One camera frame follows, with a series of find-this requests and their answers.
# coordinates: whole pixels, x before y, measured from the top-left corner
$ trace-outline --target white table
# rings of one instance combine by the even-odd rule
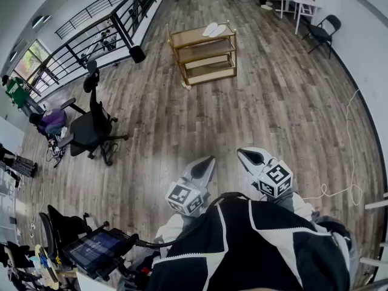
[[[298,19],[296,21],[296,29],[295,29],[295,34],[297,35],[301,15],[310,16],[312,18],[311,23],[314,24],[316,11],[318,10],[318,8],[320,8],[320,6],[314,0],[281,0],[281,9],[276,10],[276,11],[280,12],[280,18],[283,18],[284,12],[291,12],[289,10],[289,2],[290,1],[295,2],[295,9],[293,11],[293,13],[294,13],[293,18],[294,19],[296,18],[296,12],[298,10],[298,4],[299,4]]]

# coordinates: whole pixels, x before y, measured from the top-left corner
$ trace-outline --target office chair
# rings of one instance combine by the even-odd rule
[[[328,34],[326,30],[324,30],[323,28],[323,22],[324,21],[328,21],[329,23],[331,23],[331,25],[333,26],[334,28],[334,32],[332,32],[331,34]],[[308,34],[306,34],[302,40],[309,36],[309,35],[312,35],[319,43],[313,48],[311,49],[311,51],[309,52],[309,54],[316,50],[319,46],[321,46],[322,44],[324,44],[325,42],[329,42],[330,45],[327,45],[329,46],[329,59],[332,55],[332,35],[334,35],[339,29],[341,28],[341,21],[335,16],[335,15],[328,15],[325,19],[323,19],[323,21],[321,21],[318,25],[312,25],[312,24],[309,24],[307,26],[307,29],[309,31]]]
[[[111,146],[106,150],[104,144],[107,141],[124,139],[128,140],[127,135],[123,136],[109,136],[112,132],[112,122],[117,122],[117,118],[112,118],[103,108],[102,103],[96,100],[96,87],[99,81],[99,70],[96,61],[90,61],[87,64],[89,75],[84,81],[84,91],[90,94],[90,111],[85,112],[75,105],[75,98],[65,102],[61,109],[71,107],[82,116],[78,117],[70,124],[70,134],[66,136],[60,143],[59,148],[63,148],[70,144],[71,156],[77,156],[85,151],[89,151],[88,158],[94,159],[93,152],[99,147],[102,158],[107,166],[112,166],[113,162],[107,159],[107,152]]]
[[[78,235],[90,233],[92,229],[87,225],[84,214],[83,218],[78,216],[63,216],[53,206],[47,206],[48,215],[40,212],[44,230],[47,237],[47,256],[56,263],[56,257],[59,256],[64,266],[72,266],[73,263],[64,255],[62,249],[78,240]]]

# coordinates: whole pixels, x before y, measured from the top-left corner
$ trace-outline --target black cable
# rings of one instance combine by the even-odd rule
[[[209,205],[209,207],[206,210],[206,213],[204,214],[203,220],[200,223],[198,223],[196,226],[194,226],[191,230],[189,230],[185,234],[181,235],[179,238],[177,238],[173,241],[170,241],[170,242],[165,242],[163,244],[155,244],[153,242],[150,243],[147,241],[143,241],[141,239],[137,239],[135,241],[135,245],[139,246],[139,247],[145,247],[145,248],[163,248],[163,247],[168,247],[168,246],[174,245],[174,244],[180,242],[181,240],[183,240],[184,238],[188,237],[189,235],[191,235],[194,231],[198,230],[198,228],[203,224],[207,215],[209,214],[209,209],[211,207],[213,207],[220,199],[231,198],[231,197],[244,197],[244,198],[250,200],[249,197],[247,197],[246,195],[244,195],[240,192],[223,193],[221,196],[217,197],[214,201],[212,201],[212,203]]]

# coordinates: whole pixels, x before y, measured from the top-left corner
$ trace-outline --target wooden shelf cart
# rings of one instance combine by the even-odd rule
[[[203,36],[206,27],[170,34],[168,42],[186,85],[237,75],[237,31],[229,21],[216,37]]]

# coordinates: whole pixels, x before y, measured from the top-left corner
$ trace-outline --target black chair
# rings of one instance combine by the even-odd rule
[[[326,30],[323,29],[323,22],[328,21],[331,23],[331,25],[334,28],[334,32],[331,34],[328,34]],[[321,21],[318,25],[311,25],[309,24],[307,26],[307,29],[309,30],[309,33],[306,34],[303,39],[309,35],[314,36],[314,38],[319,42],[311,51],[309,54],[316,50],[319,46],[321,46],[324,43],[327,43],[327,46],[329,46],[329,59],[332,55],[332,35],[334,35],[339,29],[341,28],[341,21],[335,16],[335,15],[328,15],[323,21]]]
[[[63,248],[78,240],[79,235],[92,231],[86,223],[89,215],[85,213],[83,219],[78,216],[63,216],[51,205],[47,206],[47,210],[48,215],[39,213],[47,237],[47,256],[53,262],[59,256],[61,264],[72,266],[73,263],[65,256]]]
[[[70,124],[70,134],[66,136],[60,143],[59,148],[63,148],[70,144],[71,156],[77,156],[85,151],[89,151],[88,158],[94,159],[93,152],[99,147],[102,158],[107,166],[113,163],[107,159],[107,152],[111,149],[105,150],[104,144],[107,141],[124,139],[128,140],[127,135],[123,136],[109,136],[112,132],[112,121],[117,122],[117,118],[112,118],[102,107],[102,103],[96,100],[96,86],[99,81],[99,70],[96,61],[90,61],[87,64],[89,75],[84,81],[84,91],[90,93],[90,111],[85,112],[75,105],[75,98],[65,102],[61,109],[71,107],[82,116],[78,117]]]

